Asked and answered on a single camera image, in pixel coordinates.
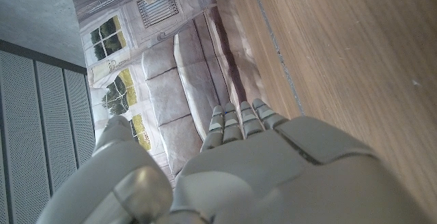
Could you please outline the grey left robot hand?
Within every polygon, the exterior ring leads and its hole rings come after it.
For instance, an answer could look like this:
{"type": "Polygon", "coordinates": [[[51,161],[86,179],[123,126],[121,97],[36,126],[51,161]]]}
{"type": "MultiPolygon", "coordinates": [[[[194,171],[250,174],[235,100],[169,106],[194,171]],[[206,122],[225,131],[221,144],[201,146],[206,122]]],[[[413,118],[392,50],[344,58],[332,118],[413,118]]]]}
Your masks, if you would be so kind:
{"type": "Polygon", "coordinates": [[[431,223],[376,152],[313,117],[255,99],[212,112],[200,153],[171,184],[112,117],[39,223],[431,223]]]}

